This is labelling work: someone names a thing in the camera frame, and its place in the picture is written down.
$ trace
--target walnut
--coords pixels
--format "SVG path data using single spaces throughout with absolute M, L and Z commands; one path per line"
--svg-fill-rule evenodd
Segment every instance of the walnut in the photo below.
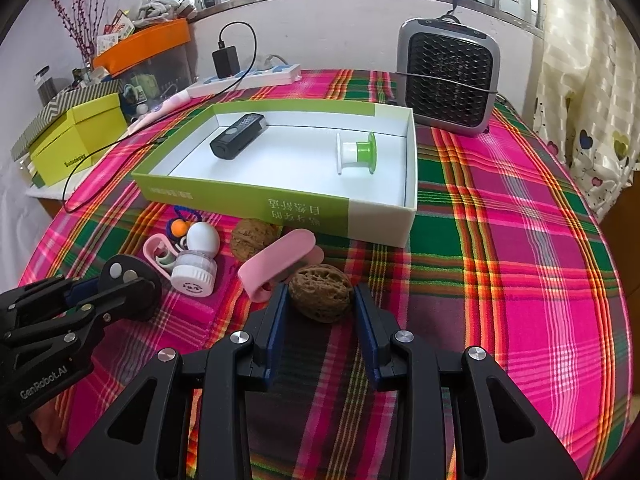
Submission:
M 319 264 L 295 272 L 289 282 L 289 295 L 292 304 L 305 316 L 333 323 L 350 309 L 353 287 L 339 269 Z
M 278 230 L 274 226 L 246 218 L 238 222 L 231 231 L 231 252 L 236 260 L 244 263 L 278 239 Z

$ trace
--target black remote control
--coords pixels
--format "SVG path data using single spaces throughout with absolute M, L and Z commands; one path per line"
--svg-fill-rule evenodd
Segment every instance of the black remote control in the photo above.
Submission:
M 217 158 L 233 160 L 267 127 L 264 115 L 247 114 L 229 126 L 209 144 Z

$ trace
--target table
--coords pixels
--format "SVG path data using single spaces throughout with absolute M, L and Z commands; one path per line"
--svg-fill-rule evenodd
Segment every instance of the table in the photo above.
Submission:
M 71 176 L 69 185 L 66 190 L 66 197 L 69 198 L 73 192 L 80 187 L 80 184 L 89 176 L 93 170 L 93 166 L 86 170 L 78 171 Z M 65 190 L 66 180 L 61 180 L 55 183 L 53 186 L 37 187 L 35 184 L 25 191 L 26 196 L 37 198 L 40 205 L 44 208 L 44 211 L 51 217 L 55 218 L 56 215 L 62 209 L 62 193 Z
M 223 99 L 384 102 L 392 93 L 387 73 L 330 70 Z M 95 276 L 116 253 L 140 254 L 171 210 L 147 202 L 128 176 L 146 152 L 121 165 L 137 146 L 171 135 L 205 106 L 192 102 L 113 150 L 70 205 L 106 183 L 103 192 L 81 212 L 56 216 L 21 283 L 57 272 Z M 491 352 L 592 478 L 628 426 L 631 384 L 626 307 L 599 228 L 567 174 L 510 108 L 497 104 L 490 133 L 476 138 L 426 126 L 417 136 L 418 214 L 408 247 L 318 235 L 325 261 L 352 282 L 367 282 L 377 304 L 433 345 L 461 351 L 479 344 Z M 67 450 L 157 350 L 208 348 L 262 307 L 250 303 L 235 275 L 228 240 L 236 220 L 205 218 L 223 241 L 215 294 L 196 300 L 165 284 L 151 322 L 107 328 L 94 373 L 56 401 Z M 325 326 L 293 313 L 289 323 L 278 381 L 270 393 L 247 399 L 254 476 L 388 478 L 396 395 L 368 389 L 353 319 Z M 448 453 L 453 478 L 451 442 Z

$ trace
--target chevron patterned box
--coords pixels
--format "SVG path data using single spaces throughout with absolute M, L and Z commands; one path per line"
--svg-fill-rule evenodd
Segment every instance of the chevron patterned box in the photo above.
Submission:
M 29 147 L 41 136 L 41 134 L 49 128 L 63 113 L 74 106 L 105 97 L 113 93 L 122 91 L 122 82 L 119 79 L 99 83 L 97 85 L 71 90 L 69 92 L 60 92 L 45 106 L 31 121 L 31 124 L 22 133 L 20 139 L 11 149 L 11 156 L 14 160 L 18 160 L 25 156 L 29 151 Z

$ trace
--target orange ball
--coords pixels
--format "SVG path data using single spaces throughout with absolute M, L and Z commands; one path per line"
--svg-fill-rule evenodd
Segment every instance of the orange ball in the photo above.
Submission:
M 186 236 L 187 231 L 189 230 L 189 224 L 184 220 L 174 220 L 171 224 L 171 234 L 176 238 L 182 238 Z

